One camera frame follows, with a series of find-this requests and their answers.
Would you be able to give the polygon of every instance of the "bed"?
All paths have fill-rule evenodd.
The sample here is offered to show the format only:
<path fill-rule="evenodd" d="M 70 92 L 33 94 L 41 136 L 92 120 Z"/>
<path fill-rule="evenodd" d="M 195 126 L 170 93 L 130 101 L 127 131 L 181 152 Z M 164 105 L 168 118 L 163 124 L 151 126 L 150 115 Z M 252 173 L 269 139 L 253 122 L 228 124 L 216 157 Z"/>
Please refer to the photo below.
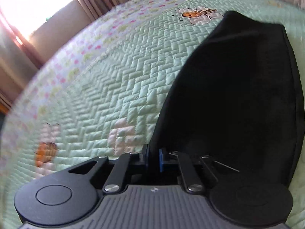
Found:
<path fill-rule="evenodd" d="M 6 118 L 0 224 L 21 225 L 14 194 L 33 178 L 98 155 L 139 152 L 179 70 L 228 10 L 285 26 L 304 87 L 304 8 L 305 0 L 131 0 L 89 25 L 39 71 Z M 45 162 L 42 142 L 55 143 Z M 289 187 L 294 229 L 305 228 L 304 170 L 303 150 Z"/>

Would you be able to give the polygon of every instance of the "bright window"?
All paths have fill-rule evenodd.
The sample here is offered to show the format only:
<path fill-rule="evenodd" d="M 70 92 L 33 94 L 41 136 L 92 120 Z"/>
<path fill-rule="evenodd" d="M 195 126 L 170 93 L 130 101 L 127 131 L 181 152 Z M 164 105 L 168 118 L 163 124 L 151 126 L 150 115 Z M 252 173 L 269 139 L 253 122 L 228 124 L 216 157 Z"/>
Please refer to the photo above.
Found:
<path fill-rule="evenodd" d="M 28 38 L 71 0 L 0 0 L 7 21 Z"/>

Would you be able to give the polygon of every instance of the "ribbed surface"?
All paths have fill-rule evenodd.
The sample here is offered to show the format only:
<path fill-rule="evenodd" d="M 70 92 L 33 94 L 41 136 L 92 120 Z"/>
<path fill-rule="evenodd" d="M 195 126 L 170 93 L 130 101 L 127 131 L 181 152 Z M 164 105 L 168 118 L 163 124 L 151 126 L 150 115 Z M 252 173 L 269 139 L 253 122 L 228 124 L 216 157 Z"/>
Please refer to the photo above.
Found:
<path fill-rule="evenodd" d="M 34 229 L 25 225 L 24 229 Z M 190 195 L 180 186 L 129 186 L 108 195 L 85 220 L 65 229 L 239 229 L 220 218 L 205 197 Z M 269 229 L 287 229 L 281 224 Z"/>

